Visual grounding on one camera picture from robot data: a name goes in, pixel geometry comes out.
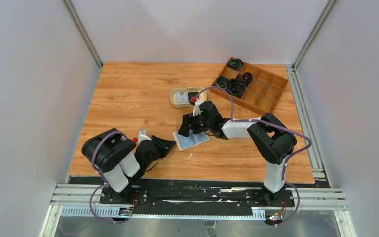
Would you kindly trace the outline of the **beige card holder wallet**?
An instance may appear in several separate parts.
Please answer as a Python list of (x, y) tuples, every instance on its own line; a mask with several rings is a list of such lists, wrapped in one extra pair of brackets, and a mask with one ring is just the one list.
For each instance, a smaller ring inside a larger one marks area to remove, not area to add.
[(199, 144), (205, 143), (210, 140), (210, 137), (207, 134), (203, 132), (199, 134), (194, 134), (191, 130), (190, 130), (189, 137), (179, 135), (177, 131), (173, 132), (172, 136), (176, 142), (176, 146), (179, 151), (192, 148), (194, 146), (197, 146)]

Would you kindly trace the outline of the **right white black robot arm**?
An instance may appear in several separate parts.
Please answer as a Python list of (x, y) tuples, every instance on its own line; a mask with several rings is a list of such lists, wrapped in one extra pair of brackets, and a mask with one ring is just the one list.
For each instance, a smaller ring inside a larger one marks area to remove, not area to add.
[(208, 140), (207, 132), (218, 139), (252, 139), (261, 156), (266, 160), (262, 199), (268, 206), (275, 206), (285, 191), (286, 161), (293, 153), (296, 138), (272, 113), (255, 119), (231, 120), (223, 118), (211, 101), (195, 106), (199, 112), (184, 114), (181, 127), (173, 132), (180, 151)]

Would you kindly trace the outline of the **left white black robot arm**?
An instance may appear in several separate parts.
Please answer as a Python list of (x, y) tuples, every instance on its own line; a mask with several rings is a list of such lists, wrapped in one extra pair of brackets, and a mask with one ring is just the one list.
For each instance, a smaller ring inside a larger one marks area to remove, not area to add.
[(113, 192), (113, 198), (125, 204), (131, 199), (132, 182), (140, 179), (154, 161), (165, 158), (175, 146), (175, 141), (154, 135), (148, 137), (145, 130), (130, 139), (112, 128), (87, 140), (81, 152)]

